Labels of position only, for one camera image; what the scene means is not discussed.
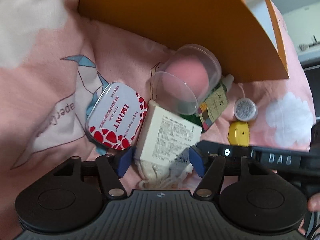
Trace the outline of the person's right hand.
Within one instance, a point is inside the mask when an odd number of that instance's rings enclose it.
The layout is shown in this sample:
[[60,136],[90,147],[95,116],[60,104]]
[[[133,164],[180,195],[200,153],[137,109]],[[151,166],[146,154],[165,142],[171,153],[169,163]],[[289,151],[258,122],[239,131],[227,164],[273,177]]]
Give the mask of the person's right hand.
[[314,194],[308,200],[308,210],[310,212],[319,212],[320,211],[320,193]]

